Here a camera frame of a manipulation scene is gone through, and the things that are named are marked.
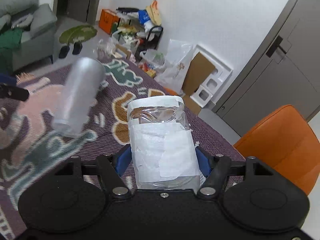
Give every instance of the black slipper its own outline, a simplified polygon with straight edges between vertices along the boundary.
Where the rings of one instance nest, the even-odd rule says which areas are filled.
[[[80,53],[81,49],[82,49],[82,43],[80,41],[75,42],[75,44],[73,45],[72,54],[78,55]]]
[[[70,50],[69,45],[63,46],[60,49],[59,58],[65,58]]]

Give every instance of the green leaf-shaped rug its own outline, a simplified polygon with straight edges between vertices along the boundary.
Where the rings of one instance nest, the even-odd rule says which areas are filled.
[[[85,42],[97,35],[97,30],[91,25],[79,25],[64,31],[59,42],[62,44],[75,43],[76,41]]]

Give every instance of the cabinet handle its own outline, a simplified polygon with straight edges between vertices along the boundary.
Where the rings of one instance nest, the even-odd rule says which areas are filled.
[[[268,49],[266,55],[268,57],[271,57],[273,55],[273,53],[276,51],[277,48],[281,49],[281,51],[284,54],[287,54],[286,51],[284,51],[284,49],[280,46],[280,43],[283,41],[283,38],[281,38],[280,36],[278,36],[275,41],[272,43],[272,45],[270,46],[270,48]]]

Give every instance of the clutter pile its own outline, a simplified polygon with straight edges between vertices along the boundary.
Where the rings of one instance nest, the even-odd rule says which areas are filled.
[[[207,91],[203,84],[207,84],[211,78],[219,78],[219,75],[212,75],[219,65],[214,65],[200,52],[195,54],[193,44],[170,40],[166,55],[154,49],[141,52],[142,60],[138,67],[154,78],[170,95],[181,96],[185,106],[198,114],[212,97],[209,93],[207,98],[201,94],[202,91]]]
[[[140,60],[141,51],[157,49],[163,33],[161,22],[158,3],[153,0],[145,9],[103,9],[99,27],[111,34],[114,44],[131,51]]]

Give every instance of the orange box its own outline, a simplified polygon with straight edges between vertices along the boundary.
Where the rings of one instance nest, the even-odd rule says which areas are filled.
[[[106,33],[111,34],[111,28],[113,24],[118,24],[119,18],[116,13],[110,9],[103,9],[101,11],[99,27]]]

